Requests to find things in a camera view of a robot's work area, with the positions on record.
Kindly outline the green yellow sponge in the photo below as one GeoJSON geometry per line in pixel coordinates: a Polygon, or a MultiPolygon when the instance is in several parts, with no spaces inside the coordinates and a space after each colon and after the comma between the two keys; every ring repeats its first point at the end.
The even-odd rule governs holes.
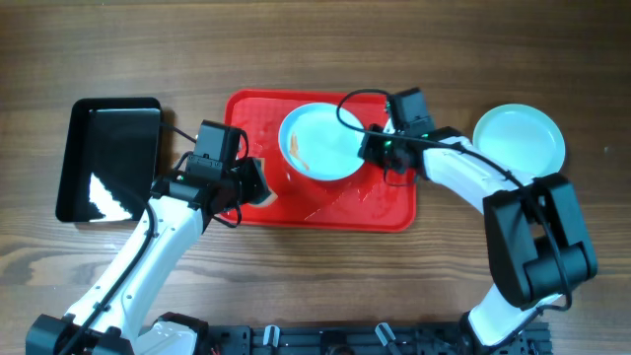
{"type": "Polygon", "coordinates": [[[264,208],[272,204],[278,197],[278,195],[271,189],[267,183],[264,171],[265,171],[265,159],[255,158],[257,166],[261,172],[262,181],[265,183],[265,191],[258,197],[256,197],[250,205],[254,208],[264,208]]]}

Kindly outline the light blue plate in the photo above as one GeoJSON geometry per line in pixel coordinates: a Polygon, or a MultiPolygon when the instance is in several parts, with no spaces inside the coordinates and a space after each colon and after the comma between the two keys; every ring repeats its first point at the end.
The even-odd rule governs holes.
{"type": "Polygon", "coordinates": [[[510,168],[538,177],[559,173],[566,158],[557,124],[523,104],[496,106],[484,113],[475,125],[473,145],[510,168]]]}
{"type": "Polygon", "coordinates": [[[359,149],[364,125],[337,105],[312,103],[293,109],[278,130],[278,146],[299,174],[321,181],[349,178],[364,165],[359,149]]]}

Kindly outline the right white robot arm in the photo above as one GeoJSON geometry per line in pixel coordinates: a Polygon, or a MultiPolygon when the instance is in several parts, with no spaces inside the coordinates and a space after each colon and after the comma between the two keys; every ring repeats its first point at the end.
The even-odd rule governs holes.
{"type": "Polygon", "coordinates": [[[484,218],[493,285],[460,321],[456,351],[490,354],[543,312],[569,310],[597,274],[596,253],[573,185],[561,174],[512,172],[446,127],[419,137],[372,125],[359,156],[385,172],[414,172],[453,191],[484,218]]]}

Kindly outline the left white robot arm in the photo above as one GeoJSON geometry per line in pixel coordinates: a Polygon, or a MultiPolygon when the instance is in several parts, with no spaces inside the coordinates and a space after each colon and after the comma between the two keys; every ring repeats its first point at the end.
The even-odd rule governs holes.
{"type": "Polygon", "coordinates": [[[220,214],[269,194],[262,164],[240,159],[226,171],[191,158],[185,171],[159,177],[137,227],[98,282],[61,318],[39,316],[29,354],[209,354],[208,324],[167,314],[143,321],[183,254],[220,214]]]}

